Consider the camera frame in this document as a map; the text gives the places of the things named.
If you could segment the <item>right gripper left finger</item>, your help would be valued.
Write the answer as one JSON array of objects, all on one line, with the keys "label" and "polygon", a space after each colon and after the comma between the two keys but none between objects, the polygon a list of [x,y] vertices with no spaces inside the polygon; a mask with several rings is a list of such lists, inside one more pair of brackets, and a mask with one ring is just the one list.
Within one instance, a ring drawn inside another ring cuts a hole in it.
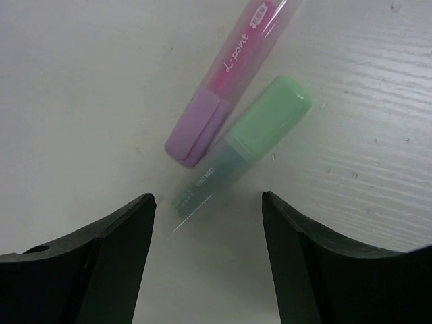
[{"label": "right gripper left finger", "polygon": [[1,322],[131,323],[156,206],[143,194],[66,236],[1,255]]}]

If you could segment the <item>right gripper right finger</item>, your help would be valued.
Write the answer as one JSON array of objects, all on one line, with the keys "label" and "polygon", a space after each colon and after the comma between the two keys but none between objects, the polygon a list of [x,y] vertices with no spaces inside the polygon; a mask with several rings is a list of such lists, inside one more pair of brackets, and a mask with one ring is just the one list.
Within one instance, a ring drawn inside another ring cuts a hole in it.
[{"label": "right gripper right finger", "polygon": [[262,195],[282,323],[430,323],[431,248],[396,252],[312,220]]}]

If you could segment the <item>green pastel highlighter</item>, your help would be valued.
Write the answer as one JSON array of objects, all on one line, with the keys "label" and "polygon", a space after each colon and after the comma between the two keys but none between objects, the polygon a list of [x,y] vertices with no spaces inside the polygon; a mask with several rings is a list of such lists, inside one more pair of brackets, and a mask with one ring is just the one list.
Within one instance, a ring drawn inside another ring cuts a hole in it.
[{"label": "green pastel highlighter", "polygon": [[171,210],[185,222],[223,196],[308,113],[311,98],[289,76],[276,77],[210,148],[176,192]]}]

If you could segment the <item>purple pastel highlighter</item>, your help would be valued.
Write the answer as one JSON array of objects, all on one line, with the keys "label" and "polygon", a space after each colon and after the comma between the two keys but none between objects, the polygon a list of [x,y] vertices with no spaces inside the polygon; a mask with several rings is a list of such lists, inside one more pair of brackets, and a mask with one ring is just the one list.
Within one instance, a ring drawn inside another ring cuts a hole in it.
[{"label": "purple pastel highlighter", "polygon": [[299,1],[249,1],[173,127],[167,154],[194,167],[300,6]]}]

